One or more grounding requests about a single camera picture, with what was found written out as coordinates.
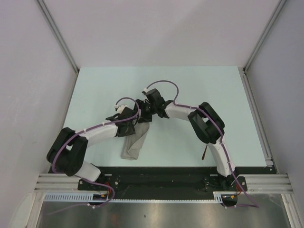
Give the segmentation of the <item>grey cloth napkin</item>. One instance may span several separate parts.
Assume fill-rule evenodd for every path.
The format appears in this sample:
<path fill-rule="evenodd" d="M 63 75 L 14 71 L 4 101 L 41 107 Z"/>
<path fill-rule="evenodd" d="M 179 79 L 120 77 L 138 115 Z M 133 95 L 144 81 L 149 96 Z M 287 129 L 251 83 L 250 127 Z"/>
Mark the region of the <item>grey cloth napkin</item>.
<path fill-rule="evenodd" d="M 137 160 L 146 136 L 150 128 L 150 123 L 137 123 L 135 134 L 125 138 L 121 158 L 126 160 Z"/>

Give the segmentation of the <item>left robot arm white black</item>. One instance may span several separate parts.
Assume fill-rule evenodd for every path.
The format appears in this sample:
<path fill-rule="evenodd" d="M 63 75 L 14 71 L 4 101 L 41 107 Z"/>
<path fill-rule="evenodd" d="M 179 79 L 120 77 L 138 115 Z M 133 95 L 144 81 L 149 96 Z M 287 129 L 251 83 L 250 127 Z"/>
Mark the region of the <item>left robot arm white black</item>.
<path fill-rule="evenodd" d="M 68 127 L 63 128 L 47 154 L 53 172 L 69 177 L 78 176 L 87 180 L 93 189 L 101 189 L 105 178 L 99 168 L 85 161 L 87 148 L 103 140 L 135 133 L 133 122 L 137 118 L 138 108 L 121 105 L 116 110 L 115 115 L 106 118 L 100 125 L 78 132 Z"/>

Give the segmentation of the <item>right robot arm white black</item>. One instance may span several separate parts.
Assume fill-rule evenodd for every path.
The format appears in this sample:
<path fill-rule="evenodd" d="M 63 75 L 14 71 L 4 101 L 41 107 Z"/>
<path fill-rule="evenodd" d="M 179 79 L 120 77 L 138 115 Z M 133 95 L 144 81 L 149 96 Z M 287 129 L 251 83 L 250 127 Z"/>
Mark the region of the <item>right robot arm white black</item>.
<path fill-rule="evenodd" d="M 164 100 L 157 89 L 143 91 L 144 100 L 137 99 L 139 122 L 150 123 L 153 115 L 160 118 L 188 121 L 198 139 L 209 147 L 216 162 L 218 187 L 231 190 L 236 185 L 236 167 L 225 144 L 225 124 L 212 106 L 203 102 L 197 107 Z"/>

